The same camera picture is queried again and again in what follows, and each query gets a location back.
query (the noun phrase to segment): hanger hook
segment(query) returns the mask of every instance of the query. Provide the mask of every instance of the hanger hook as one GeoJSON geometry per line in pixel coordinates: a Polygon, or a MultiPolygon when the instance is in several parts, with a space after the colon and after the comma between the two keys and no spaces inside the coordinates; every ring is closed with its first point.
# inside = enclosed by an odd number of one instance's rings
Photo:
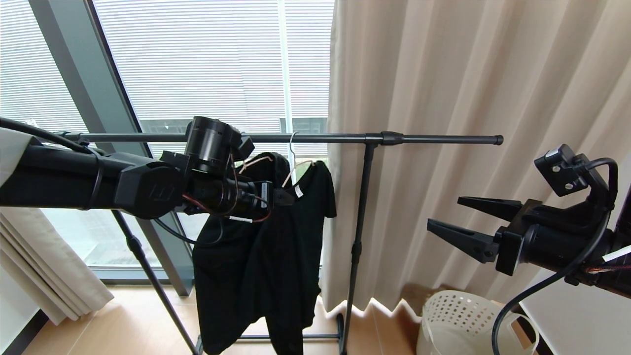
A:
{"type": "Polygon", "coordinates": [[[298,133],[298,131],[292,133],[292,136],[289,137],[289,151],[291,151],[294,157],[296,156],[296,152],[293,151],[293,136],[295,136],[296,133],[298,133]]]}

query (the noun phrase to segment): tile floor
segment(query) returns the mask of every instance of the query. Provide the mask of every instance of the tile floor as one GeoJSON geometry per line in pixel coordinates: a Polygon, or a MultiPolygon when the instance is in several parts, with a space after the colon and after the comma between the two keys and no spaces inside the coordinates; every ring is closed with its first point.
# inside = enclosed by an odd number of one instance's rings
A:
{"type": "MultiPolygon", "coordinates": [[[[100,311],[59,326],[50,322],[24,352],[25,355],[162,355],[190,354],[168,313],[151,287],[111,287],[115,299],[100,311]]],[[[167,294],[189,335],[197,340],[199,323],[194,296],[180,298],[173,289],[167,294]]],[[[361,314],[353,314],[348,337],[349,355],[412,355],[416,348],[419,324],[405,307],[392,313],[372,304],[361,314]]],[[[326,315],[322,304],[315,307],[314,325],[309,333],[335,333],[335,314],[326,315]]],[[[252,324],[245,334],[266,334],[264,320],[252,324]]],[[[337,354],[335,340],[306,340],[306,355],[337,354]]],[[[240,340],[222,354],[272,355],[269,342],[240,340]]]]}

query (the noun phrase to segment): laundry basket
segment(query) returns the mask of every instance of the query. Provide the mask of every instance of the laundry basket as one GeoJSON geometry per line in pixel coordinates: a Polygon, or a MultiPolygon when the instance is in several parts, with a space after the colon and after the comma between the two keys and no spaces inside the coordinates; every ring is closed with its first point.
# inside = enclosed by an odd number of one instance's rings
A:
{"type": "MultiPolygon", "coordinates": [[[[423,306],[422,333],[417,355],[488,355],[493,354],[491,329],[501,308],[491,301],[459,291],[441,291],[423,306]]],[[[539,332],[530,319],[510,312],[498,335],[502,355],[532,355],[539,342],[539,332]],[[535,332],[534,344],[524,349],[511,324],[519,317],[535,332]]]]}

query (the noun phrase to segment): curtain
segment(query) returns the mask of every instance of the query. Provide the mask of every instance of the curtain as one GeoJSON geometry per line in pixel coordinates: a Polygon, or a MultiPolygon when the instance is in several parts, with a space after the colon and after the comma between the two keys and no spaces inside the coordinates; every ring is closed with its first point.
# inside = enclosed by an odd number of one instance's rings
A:
{"type": "MultiPolygon", "coordinates": [[[[355,305],[375,298],[393,309],[409,284],[507,301],[538,268],[500,274],[429,234],[427,219],[492,235],[500,221],[457,205],[458,196],[565,207],[587,191],[553,196],[537,156],[561,143],[591,159],[626,156],[631,3],[339,0],[334,11],[329,132],[505,138],[499,147],[377,148],[355,305]]],[[[321,287],[330,310],[347,295],[363,145],[331,145],[329,155],[338,217],[321,287]]]]}
{"type": "Polygon", "coordinates": [[[0,210],[0,265],[56,325],[114,298],[39,208],[0,210]]]}

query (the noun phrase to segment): clothes rack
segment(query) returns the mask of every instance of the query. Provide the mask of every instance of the clothes rack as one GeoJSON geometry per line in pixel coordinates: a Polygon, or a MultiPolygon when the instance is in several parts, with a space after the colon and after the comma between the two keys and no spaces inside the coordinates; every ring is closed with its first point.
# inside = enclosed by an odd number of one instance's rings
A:
{"type": "MultiPolygon", "coordinates": [[[[504,138],[500,135],[497,136],[440,136],[440,135],[404,135],[398,132],[384,131],[381,133],[330,133],[330,134],[318,134],[318,135],[303,135],[297,134],[292,137],[290,133],[268,133],[268,134],[244,134],[252,138],[254,143],[354,143],[364,144],[365,150],[363,155],[363,170],[362,170],[362,182],[360,185],[359,194],[359,206],[357,209],[357,226],[355,228],[355,240],[351,247],[351,272],[350,282],[348,286],[348,298],[346,299],[346,314],[338,314],[336,321],[338,324],[337,334],[305,334],[304,339],[337,339],[339,343],[339,353],[346,355],[346,345],[348,343],[348,332],[350,329],[351,312],[353,308],[353,297],[355,295],[355,283],[357,281],[357,268],[359,266],[360,255],[362,254],[362,232],[363,222],[366,212],[366,204],[369,191],[370,172],[372,169],[372,159],[375,149],[380,146],[399,145],[407,143],[434,143],[434,144],[492,144],[501,145],[504,142],[504,138]]],[[[181,134],[161,134],[161,133],[82,133],[82,134],[66,134],[66,138],[70,140],[78,141],[82,138],[98,143],[98,142],[186,142],[186,136],[181,134]]],[[[143,255],[138,255],[135,246],[137,243],[133,241],[133,235],[129,232],[129,228],[123,218],[116,218],[121,229],[127,237],[127,243],[130,250],[136,255],[136,258],[140,261],[140,258],[144,258],[143,255]]],[[[193,346],[190,338],[186,334],[182,322],[179,320],[173,306],[170,304],[168,298],[164,294],[157,278],[153,273],[148,263],[141,262],[144,272],[149,277],[153,287],[160,296],[162,303],[166,307],[171,319],[175,322],[177,328],[180,330],[184,340],[186,341],[189,349],[193,355],[201,354],[201,339],[198,338],[198,343],[193,346]]],[[[268,339],[268,335],[242,335],[240,339],[245,340],[263,340],[268,339]]]]}

